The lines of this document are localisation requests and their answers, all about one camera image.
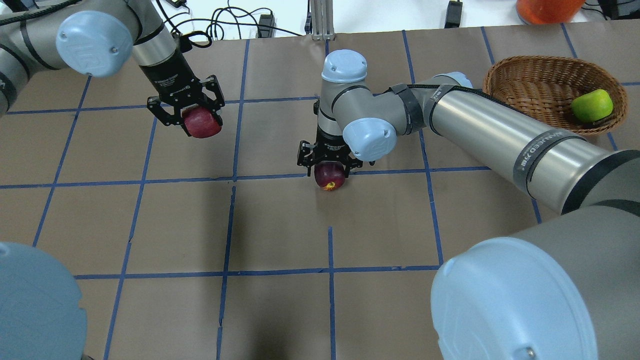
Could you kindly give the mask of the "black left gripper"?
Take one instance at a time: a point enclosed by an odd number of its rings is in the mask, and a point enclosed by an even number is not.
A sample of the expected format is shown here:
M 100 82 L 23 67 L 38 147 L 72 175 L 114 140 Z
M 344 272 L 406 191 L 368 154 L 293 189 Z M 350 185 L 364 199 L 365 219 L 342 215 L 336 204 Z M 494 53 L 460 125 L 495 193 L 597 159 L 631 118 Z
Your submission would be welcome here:
M 194 75 L 183 53 L 175 50 L 167 59 L 157 64 L 140 66 L 142 73 L 156 90 L 156 96 L 149 96 L 146 108 L 164 126 L 179 126 L 186 132 L 185 121 L 180 112 L 192 105 L 199 105 L 207 109 L 218 126 L 223 125 L 223 119 L 218 113 L 226 100 L 222 92 L 218 77 L 209 75 L 204 80 Z M 210 98 L 205 91 L 212 92 Z M 174 112 L 168 112 L 162 103 L 174 107 Z

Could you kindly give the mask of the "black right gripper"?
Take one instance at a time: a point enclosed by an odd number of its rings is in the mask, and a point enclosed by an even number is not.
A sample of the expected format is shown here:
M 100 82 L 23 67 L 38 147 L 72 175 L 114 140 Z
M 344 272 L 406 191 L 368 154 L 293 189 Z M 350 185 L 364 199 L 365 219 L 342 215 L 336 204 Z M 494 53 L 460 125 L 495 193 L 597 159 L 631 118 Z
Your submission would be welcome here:
M 362 168 L 363 161 L 350 157 L 351 150 L 342 135 L 331 134 L 318 127 L 315 143 L 300 141 L 297 149 L 297 166 L 313 167 L 320 162 L 339 162 L 343 175 L 350 177 L 354 169 Z

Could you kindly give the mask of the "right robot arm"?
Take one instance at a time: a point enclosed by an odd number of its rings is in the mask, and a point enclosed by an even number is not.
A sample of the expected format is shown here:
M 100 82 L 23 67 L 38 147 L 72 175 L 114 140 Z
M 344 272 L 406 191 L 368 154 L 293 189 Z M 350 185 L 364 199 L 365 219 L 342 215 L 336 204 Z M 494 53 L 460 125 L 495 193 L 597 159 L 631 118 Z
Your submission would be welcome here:
M 446 360 L 639 358 L 639 151 L 609 152 L 477 89 L 463 73 L 373 95 L 365 57 L 330 52 L 317 135 L 298 166 L 343 177 L 430 128 L 559 216 L 439 267 L 430 312 Z

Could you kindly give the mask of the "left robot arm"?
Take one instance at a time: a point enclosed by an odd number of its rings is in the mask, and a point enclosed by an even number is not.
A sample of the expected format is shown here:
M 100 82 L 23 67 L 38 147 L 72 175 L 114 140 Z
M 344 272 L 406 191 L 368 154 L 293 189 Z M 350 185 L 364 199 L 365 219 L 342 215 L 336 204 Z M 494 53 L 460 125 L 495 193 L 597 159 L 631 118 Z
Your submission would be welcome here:
M 222 129 L 225 100 L 218 79 L 201 80 L 184 54 L 187 34 L 166 27 L 146 0 L 6 1 L 1 16 L 1 113 L 6 114 L 33 75 L 71 68 L 101 78 L 133 57 L 157 91 L 147 109 L 166 126 L 199 139 Z M 45 251 L 3 241 L 1 358 L 85 360 L 87 313 L 70 271 Z

